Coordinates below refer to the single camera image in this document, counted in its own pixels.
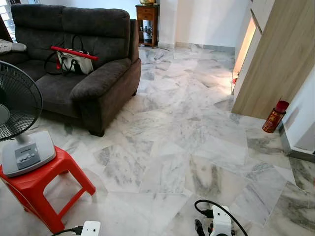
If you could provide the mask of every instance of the sofa backrest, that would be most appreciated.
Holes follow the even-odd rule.
[[[86,51],[99,57],[92,62],[95,69],[129,55],[130,17],[124,10],[16,4],[12,16],[16,39],[26,44],[32,59],[45,60],[51,46],[72,48],[75,35]],[[81,49],[79,38],[73,49]]]

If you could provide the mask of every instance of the wooden side table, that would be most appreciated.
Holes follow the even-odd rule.
[[[137,20],[139,23],[139,45],[152,46],[158,44],[158,5],[136,5]],[[143,21],[150,21],[147,30],[143,27]],[[144,34],[151,35],[151,39],[144,39]]]

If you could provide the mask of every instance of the sofa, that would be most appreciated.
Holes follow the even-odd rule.
[[[25,53],[11,52],[0,60],[26,72],[43,97],[43,109],[80,119],[93,135],[104,129],[123,105],[136,95],[141,60],[138,51],[138,25],[120,9],[81,9],[65,6],[15,4],[11,8],[15,36],[27,46]],[[98,56],[89,75],[51,75],[56,58],[44,62],[51,46],[71,48],[79,35],[84,49]],[[81,48],[80,40],[74,49]]]

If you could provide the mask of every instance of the red canister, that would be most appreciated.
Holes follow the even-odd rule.
[[[266,122],[264,123],[262,129],[267,133],[273,133],[284,115],[286,114],[286,109],[289,103],[286,101],[279,101],[276,107],[272,110],[268,116]]]

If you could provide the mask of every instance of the red plastic stool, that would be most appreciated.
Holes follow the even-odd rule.
[[[7,178],[3,174],[2,165],[0,166],[0,178],[23,205],[24,210],[34,213],[53,233],[64,229],[61,218],[85,191],[91,195],[95,192],[94,185],[72,157],[59,147],[55,146],[55,150],[56,157],[52,161],[21,176]],[[44,189],[57,175],[68,171],[81,184],[82,188],[57,214],[45,198]]]

